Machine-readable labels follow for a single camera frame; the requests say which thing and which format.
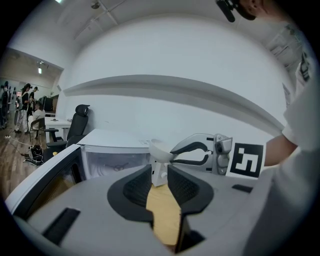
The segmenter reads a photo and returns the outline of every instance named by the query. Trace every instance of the white shirt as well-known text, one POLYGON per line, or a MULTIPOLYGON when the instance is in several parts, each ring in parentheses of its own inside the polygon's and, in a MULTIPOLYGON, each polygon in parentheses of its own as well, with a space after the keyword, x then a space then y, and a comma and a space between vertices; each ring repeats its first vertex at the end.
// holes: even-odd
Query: white shirt
MULTIPOLYGON (((298 96, 301 94, 301 92, 304 90, 307 84, 307 81, 304 80, 304 77, 301 73, 301 62, 299 63, 295 71, 295 77, 296 77, 295 92, 292 95, 290 103, 292 103, 296 98, 298 98, 298 96)), ((295 135, 288 124, 284 127, 282 134, 293 144, 298 145, 295 135)))
MULTIPOLYGON (((38 109, 38 110, 34 111, 32 116, 33 116, 33 120, 32 121, 40 119, 40 118, 45 118, 46 112, 44 110, 38 109)), ((34 129, 38 129, 38 127, 39 127, 39 123, 36 123, 33 126, 34 129)))
POLYGON ((44 110, 36 110, 33 113, 33 120, 37 120, 39 118, 45 118, 46 117, 46 112, 44 110))

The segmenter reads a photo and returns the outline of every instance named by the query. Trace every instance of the wooden floor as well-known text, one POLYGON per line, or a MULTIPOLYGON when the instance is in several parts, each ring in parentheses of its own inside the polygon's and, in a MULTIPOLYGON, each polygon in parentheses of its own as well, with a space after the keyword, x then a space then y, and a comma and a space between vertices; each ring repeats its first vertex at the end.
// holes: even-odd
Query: wooden floor
MULTIPOLYGON (((24 162, 25 158, 20 153, 27 153, 28 145, 38 144, 38 140, 35 140, 34 134, 31 134, 32 143, 30 143, 29 134, 15 133, 14 128, 14 118, 12 117, 8 121, 7 128, 0 130, 0 190, 3 200, 6 200, 15 187, 37 169, 37 166, 24 162), (10 135, 12 139, 6 139, 6 135, 10 135)), ((40 135, 40 144, 42 148, 46 148, 44 134, 40 135)))
POLYGON ((181 209, 167 184, 151 186, 146 208, 153 213, 153 232, 167 246, 177 244, 181 209))

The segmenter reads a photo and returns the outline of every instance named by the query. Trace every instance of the black cable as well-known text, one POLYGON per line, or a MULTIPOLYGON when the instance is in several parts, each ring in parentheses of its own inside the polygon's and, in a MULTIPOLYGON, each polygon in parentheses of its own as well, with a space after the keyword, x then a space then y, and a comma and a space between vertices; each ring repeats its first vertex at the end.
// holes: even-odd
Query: black cable
POLYGON ((19 154, 20 154, 21 156, 24 156, 24 155, 25 155, 24 153, 21 153, 21 152, 19 151, 19 149, 18 149, 15 145, 13 145, 13 144, 11 143, 10 139, 9 139, 8 141, 9 141, 9 143, 15 148, 15 150, 19 152, 19 154))

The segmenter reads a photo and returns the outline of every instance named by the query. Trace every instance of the person's arm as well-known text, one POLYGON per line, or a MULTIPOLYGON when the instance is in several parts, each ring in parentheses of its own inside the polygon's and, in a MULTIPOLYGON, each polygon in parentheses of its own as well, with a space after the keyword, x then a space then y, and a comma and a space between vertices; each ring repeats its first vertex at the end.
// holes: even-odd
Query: person's arm
POLYGON ((264 166, 274 166, 289 157, 297 145, 288 140, 283 134, 266 143, 264 166))
POLYGON ((40 116, 39 110, 34 111, 33 113, 33 120, 37 120, 40 116))

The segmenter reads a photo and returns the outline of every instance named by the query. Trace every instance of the person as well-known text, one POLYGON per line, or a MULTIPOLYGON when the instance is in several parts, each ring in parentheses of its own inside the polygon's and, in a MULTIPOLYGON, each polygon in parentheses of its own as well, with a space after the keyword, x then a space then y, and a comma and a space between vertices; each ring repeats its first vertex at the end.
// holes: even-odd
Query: person
POLYGON ((30 83, 27 83, 23 88, 22 88, 22 93, 21 93, 21 109, 18 112, 18 118, 16 122, 16 126, 14 129, 14 132, 16 134, 20 134, 20 126, 22 125, 23 131, 25 134, 28 134, 28 124, 27 124, 27 111, 29 108, 29 95, 28 92, 31 88, 30 83))
MULTIPOLYGON (((35 111, 34 111, 33 115, 30 115, 28 117, 29 131, 31 129, 31 123, 33 121, 38 120, 40 118, 45 118, 45 116, 46 116, 46 112, 44 111, 44 106, 41 104, 40 101, 36 101, 34 104, 34 107, 35 107, 35 111)), ((38 127, 39 127, 39 124, 36 123, 36 124, 34 124, 33 129, 38 129, 38 127)))
MULTIPOLYGON (((288 22, 295 27, 294 22, 285 13, 274 0, 239 0, 241 11, 239 13, 247 20, 262 18, 276 22, 288 22)), ((313 52, 308 40, 303 33, 298 31, 298 36, 302 42, 302 57, 297 70, 296 86, 293 100, 296 100, 304 88, 313 82, 320 84, 319 80, 319 63, 313 52)), ((269 140, 266 143, 265 166, 273 166, 281 163, 289 157, 298 147, 297 138, 292 132, 291 127, 287 124, 282 134, 269 140)))
POLYGON ((38 87, 34 87, 33 91, 30 93, 29 95, 29 108, 28 108, 28 112, 27 112, 27 116, 29 118, 29 116, 32 115, 32 112, 34 112, 36 109, 35 109, 35 102, 36 102, 36 99, 35 99, 35 92, 38 90, 38 87))
POLYGON ((0 129, 5 129, 7 125, 8 97, 8 81, 6 81, 0 94, 0 129))

